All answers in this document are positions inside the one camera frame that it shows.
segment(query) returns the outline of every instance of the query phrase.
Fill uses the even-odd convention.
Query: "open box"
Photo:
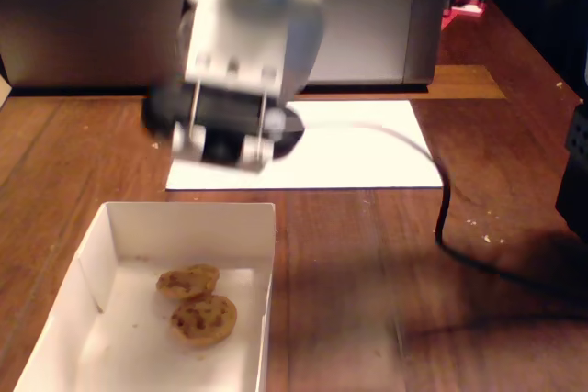
[[[17,392],[263,392],[276,239],[271,204],[106,203],[63,279]],[[238,311],[206,349],[170,331],[159,274],[220,268]]]

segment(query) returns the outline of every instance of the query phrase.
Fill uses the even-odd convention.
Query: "black cable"
[[[581,297],[576,297],[571,295],[566,290],[563,290],[557,286],[552,286],[548,284],[544,284],[542,282],[538,282],[535,280],[528,279],[520,274],[512,273],[509,271],[502,270],[496,266],[490,265],[478,259],[474,259],[469,257],[466,253],[460,252],[454,248],[448,246],[444,239],[443,239],[443,229],[445,227],[445,223],[447,220],[447,214],[449,213],[449,205],[451,202],[451,179],[449,176],[449,171],[443,164],[439,158],[434,157],[433,155],[429,154],[424,148],[419,146],[413,140],[405,137],[401,133],[390,129],[384,128],[382,126],[378,126],[375,124],[370,123],[361,123],[361,122],[334,122],[334,123],[318,123],[313,127],[306,128],[306,129],[328,129],[328,128],[358,128],[358,129],[374,129],[383,133],[386,133],[397,140],[402,141],[403,143],[409,145],[414,150],[421,153],[427,160],[429,160],[437,169],[439,176],[441,178],[441,182],[443,185],[443,197],[441,200],[441,208],[439,208],[439,215],[437,217],[437,222],[435,225],[435,243],[441,249],[442,252],[447,254],[449,257],[454,259],[455,261],[466,265],[470,268],[478,270],[481,273],[495,275],[500,277],[501,279],[522,286],[526,289],[530,289],[532,291],[536,291],[540,294],[548,295],[551,297],[556,298],[557,300],[563,300],[565,302],[573,304],[575,307],[580,308],[587,308],[588,303],[586,299]]]

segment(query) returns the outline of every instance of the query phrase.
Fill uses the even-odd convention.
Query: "wooden table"
[[[554,208],[579,98],[494,5],[444,31],[439,63],[484,65],[506,96],[413,101],[456,184],[447,240],[584,283],[586,254]],[[0,113],[1,391],[110,200],[276,204],[269,391],[588,390],[588,327],[505,319],[568,308],[441,253],[438,190],[166,193],[169,151],[139,127],[136,99],[12,98]]]

